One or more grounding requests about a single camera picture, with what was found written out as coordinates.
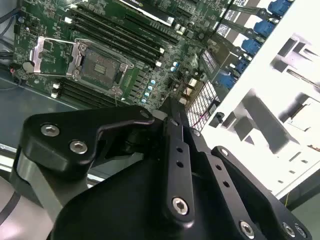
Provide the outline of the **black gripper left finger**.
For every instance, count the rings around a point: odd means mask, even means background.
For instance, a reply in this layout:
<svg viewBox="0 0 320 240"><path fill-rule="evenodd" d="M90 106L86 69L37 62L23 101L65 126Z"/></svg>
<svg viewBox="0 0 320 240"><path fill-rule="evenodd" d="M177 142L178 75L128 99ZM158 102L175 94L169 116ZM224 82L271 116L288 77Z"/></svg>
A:
<svg viewBox="0 0 320 240"><path fill-rule="evenodd" d="M36 114L22 127L11 182L56 221L80 194L141 161L159 161L170 185L191 182L189 145L177 100L160 107L164 119L138 105Z"/></svg>

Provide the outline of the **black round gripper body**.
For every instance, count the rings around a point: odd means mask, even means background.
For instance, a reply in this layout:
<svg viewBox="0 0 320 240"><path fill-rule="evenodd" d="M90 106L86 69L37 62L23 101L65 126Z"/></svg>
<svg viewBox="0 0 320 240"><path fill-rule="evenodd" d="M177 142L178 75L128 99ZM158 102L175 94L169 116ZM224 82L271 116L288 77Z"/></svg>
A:
<svg viewBox="0 0 320 240"><path fill-rule="evenodd" d="M191 156L190 182L170 185L159 161L143 160L72 199L53 240L242 240L244 206L222 161Z"/></svg>

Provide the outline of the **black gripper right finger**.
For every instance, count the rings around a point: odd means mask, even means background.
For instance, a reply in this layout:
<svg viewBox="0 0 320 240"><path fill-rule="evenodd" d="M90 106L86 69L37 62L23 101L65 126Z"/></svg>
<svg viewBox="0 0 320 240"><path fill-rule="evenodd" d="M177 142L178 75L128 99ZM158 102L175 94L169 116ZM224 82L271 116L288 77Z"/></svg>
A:
<svg viewBox="0 0 320 240"><path fill-rule="evenodd" d="M189 145L198 239L311 240L312 234L228 149L210 149L177 104Z"/></svg>

